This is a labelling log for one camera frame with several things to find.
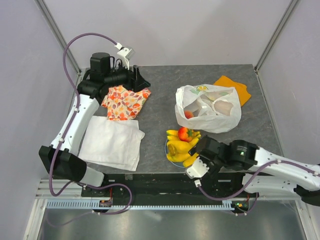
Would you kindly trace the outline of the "orange persimmon fruit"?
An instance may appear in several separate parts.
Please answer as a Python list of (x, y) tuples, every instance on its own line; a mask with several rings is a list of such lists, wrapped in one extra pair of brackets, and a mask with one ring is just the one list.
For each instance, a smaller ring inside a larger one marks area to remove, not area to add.
[(186, 127), (181, 127), (177, 132), (177, 136), (181, 141), (189, 143), (194, 137), (194, 131)]

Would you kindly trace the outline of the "small yellow banana bunch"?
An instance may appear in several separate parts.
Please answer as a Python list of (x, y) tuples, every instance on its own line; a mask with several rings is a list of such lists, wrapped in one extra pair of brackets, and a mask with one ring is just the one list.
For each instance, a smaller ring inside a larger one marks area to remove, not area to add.
[[(180, 139), (178, 138), (178, 130), (167, 130), (166, 135), (167, 135), (168, 141), (180, 141)], [(193, 130), (193, 139), (200, 140), (200, 138), (201, 138), (201, 133), (199, 131)]]

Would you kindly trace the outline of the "peach fake fruit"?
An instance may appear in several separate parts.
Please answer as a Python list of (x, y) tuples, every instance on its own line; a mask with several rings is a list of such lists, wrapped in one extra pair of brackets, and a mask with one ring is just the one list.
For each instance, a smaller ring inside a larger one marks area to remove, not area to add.
[(184, 111), (184, 116), (185, 116), (186, 119), (191, 119), (191, 118), (195, 117), (194, 114), (191, 111), (188, 111), (188, 110)]

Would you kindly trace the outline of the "white plastic bag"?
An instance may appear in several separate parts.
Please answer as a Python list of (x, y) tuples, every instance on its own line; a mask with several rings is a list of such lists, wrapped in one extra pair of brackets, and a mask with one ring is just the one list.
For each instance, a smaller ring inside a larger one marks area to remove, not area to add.
[[(208, 133), (226, 133), (239, 124), (242, 109), (234, 87), (212, 84), (185, 85), (175, 93), (175, 116), (178, 125)], [(184, 111), (193, 118), (186, 119)]]

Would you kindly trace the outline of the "large yellow banana bunch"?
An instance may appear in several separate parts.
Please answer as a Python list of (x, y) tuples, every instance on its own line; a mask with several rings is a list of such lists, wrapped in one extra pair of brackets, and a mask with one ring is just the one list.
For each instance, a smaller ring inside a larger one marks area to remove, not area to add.
[(199, 154), (195, 153), (194, 155), (190, 155), (188, 152), (186, 153), (176, 153), (172, 155), (170, 152), (166, 154), (166, 157), (171, 162), (184, 162), (188, 159), (196, 158)]

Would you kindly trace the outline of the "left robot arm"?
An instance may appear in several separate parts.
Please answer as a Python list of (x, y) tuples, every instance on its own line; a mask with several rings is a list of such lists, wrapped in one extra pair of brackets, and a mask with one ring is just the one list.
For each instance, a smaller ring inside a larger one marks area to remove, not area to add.
[(50, 146), (41, 146), (39, 157), (50, 177), (59, 177), (92, 186), (99, 197), (110, 191), (107, 175), (88, 167), (77, 155), (88, 124), (111, 87), (123, 86), (139, 92), (150, 87), (140, 74), (139, 67), (129, 66), (132, 49), (123, 47), (117, 52), (120, 62), (104, 52), (96, 52), (90, 58), (90, 68), (84, 73), (77, 87), (78, 95), (61, 130)]

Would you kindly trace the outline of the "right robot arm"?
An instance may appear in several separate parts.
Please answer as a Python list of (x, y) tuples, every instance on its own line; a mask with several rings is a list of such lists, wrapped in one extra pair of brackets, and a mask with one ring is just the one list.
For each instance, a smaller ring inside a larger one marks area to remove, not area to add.
[[(198, 157), (186, 168), (186, 175), (208, 199), (226, 201), (244, 193), (295, 194), (309, 205), (320, 205), (320, 166), (301, 163), (276, 155), (263, 147), (245, 140), (230, 144), (219, 142), (209, 136), (202, 137), (189, 150)], [(245, 176), (229, 184), (231, 195), (214, 197), (202, 188), (201, 180), (206, 174), (215, 175), (221, 168), (234, 172), (246, 171)]]

